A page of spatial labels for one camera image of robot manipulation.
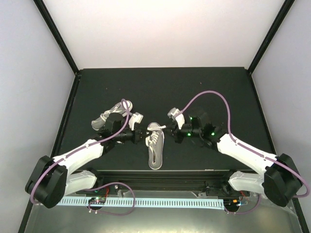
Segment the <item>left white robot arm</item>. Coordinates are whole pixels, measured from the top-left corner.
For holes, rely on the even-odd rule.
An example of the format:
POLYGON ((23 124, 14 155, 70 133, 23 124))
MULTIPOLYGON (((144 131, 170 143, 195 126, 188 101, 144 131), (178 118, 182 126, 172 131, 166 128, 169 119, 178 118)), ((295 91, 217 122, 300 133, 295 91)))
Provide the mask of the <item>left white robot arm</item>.
POLYGON ((77 169, 109 153, 117 143, 136 144, 142 140, 146 130, 136 127, 142 119, 139 113, 126 118, 112 113, 103 129, 84 144, 53 158, 41 157, 25 186, 31 202, 53 208, 64 196, 78 191, 89 189, 94 194, 101 193, 104 181, 91 170, 77 172, 77 169))

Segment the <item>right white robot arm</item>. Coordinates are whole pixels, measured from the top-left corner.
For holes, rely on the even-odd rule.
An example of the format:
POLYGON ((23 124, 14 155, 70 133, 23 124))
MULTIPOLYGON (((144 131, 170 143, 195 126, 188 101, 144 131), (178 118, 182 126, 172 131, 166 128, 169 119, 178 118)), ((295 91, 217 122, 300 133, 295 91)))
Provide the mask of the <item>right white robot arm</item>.
POLYGON ((234 158, 253 170, 253 173, 231 172, 221 183, 225 195, 231 196, 237 191, 254 192, 264 194, 277 206, 285 207, 302 187, 298 169, 290 156, 267 153, 235 138, 213 126, 203 111, 189 115, 186 120, 179 109, 172 108, 168 117, 173 120, 170 129, 176 143, 182 143, 187 136, 197 137, 207 148, 234 158))

